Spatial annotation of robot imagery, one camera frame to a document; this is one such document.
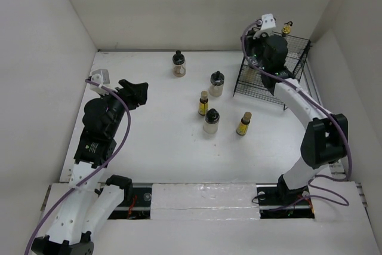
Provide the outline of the black-lid beige spice jar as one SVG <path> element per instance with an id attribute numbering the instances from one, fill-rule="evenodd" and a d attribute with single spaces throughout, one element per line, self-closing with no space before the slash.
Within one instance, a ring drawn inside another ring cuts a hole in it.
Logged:
<path id="1" fill-rule="evenodd" d="M 214 97 L 220 97 L 223 93 L 225 77 L 219 70 L 212 73 L 210 76 L 210 95 Z"/>

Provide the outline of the small yellow bottle cork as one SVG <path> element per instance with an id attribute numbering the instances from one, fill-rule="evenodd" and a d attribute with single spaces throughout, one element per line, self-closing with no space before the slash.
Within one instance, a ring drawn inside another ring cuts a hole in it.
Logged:
<path id="1" fill-rule="evenodd" d="M 205 116 L 208 112 L 208 92 L 202 91 L 199 98 L 198 114 Z"/>
<path id="2" fill-rule="evenodd" d="M 241 121 L 239 122 L 239 125 L 236 129 L 236 133 L 240 136 L 244 136 L 247 133 L 249 124 L 251 122 L 252 113 L 251 112 L 245 112 L 243 117 L 241 118 Z"/>

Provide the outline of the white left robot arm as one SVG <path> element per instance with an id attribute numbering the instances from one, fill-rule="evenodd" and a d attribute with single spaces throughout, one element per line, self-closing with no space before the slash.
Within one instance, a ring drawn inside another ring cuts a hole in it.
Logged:
<path id="1" fill-rule="evenodd" d="M 84 125 L 74 156 L 68 191 L 45 212 L 33 231 L 25 254 L 93 254 L 93 239 L 114 209 L 133 202 L 130 178 L 112 175 L 103 188 L 97 189 L 110 161 L 125 144 L 126 131 L 120 144 L 114 137 L 130 112 L 147 102 L 149 84 L 133 84 L 125 79 L 111 89 L 91 78 L 86 83 L 98 98 L 84 106 Z"/>

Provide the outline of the grey-lid white powder shaker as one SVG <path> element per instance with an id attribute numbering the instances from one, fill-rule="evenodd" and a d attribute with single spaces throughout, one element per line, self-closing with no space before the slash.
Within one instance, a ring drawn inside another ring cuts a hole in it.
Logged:
<path id="1" fill-rule="evenodd" d="M 247 60 L 247 62 L 248 62 L 249 68 L 252 69 L 253 71 L 261 72 L 263 70 L 263 68 L 261 67 L 261 65 L 258 63 L 256 59 L 250 58 L 249 60 Z"/>

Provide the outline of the glass bottle with dark sauce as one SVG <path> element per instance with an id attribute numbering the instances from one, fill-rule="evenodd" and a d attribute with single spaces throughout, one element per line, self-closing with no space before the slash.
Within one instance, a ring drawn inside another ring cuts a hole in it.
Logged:
<path id="1" fill-rule="evenodd" d="M 291 28 L 293 26 L 293 21 L 288 21 L 284 23 L 282 30 L 281 30 L 281 35 L 282 37 L 286 38 L 290 33 L 291 33 Z"/>

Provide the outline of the black-cap white powder jar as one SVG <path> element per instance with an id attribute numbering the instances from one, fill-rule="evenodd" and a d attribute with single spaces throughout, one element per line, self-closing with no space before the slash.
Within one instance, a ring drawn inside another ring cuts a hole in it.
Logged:
<path id="1" fill-rule="evenodd" d="M 210 109 L 204 118 L 203 129 L 208 134 L 215 134 L 218 130 L 218 125 L 220 122 L 219 112 L 212 108 Z"/>

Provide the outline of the small black-cap back jar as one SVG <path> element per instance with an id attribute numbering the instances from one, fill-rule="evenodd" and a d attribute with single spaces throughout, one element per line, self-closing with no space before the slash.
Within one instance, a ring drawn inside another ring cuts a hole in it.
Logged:
<path id="1" fill-rule="evenodd" d="M 172 72 L 176 77 L 182 77 L 186 74 L 185 56 L 180 50 L 177 50 L 172 57 Z"/>

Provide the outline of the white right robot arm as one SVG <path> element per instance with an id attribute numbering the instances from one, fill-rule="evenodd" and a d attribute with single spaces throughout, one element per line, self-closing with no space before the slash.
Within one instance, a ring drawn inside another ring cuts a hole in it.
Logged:
<path id="1" fill-rule="evenodd" d="M 241 38 L 244 58 L 259 71 L 265 88 L 281 100 L 305 129 L 300 158 L 278 179 L 275 195 L 284 206 L 303 200 L 303 192 L 328 164 L 351 159 L 348 120 L 333 114 L 305 92 L 286 67 L 287 40 L 251 29 Z"/>

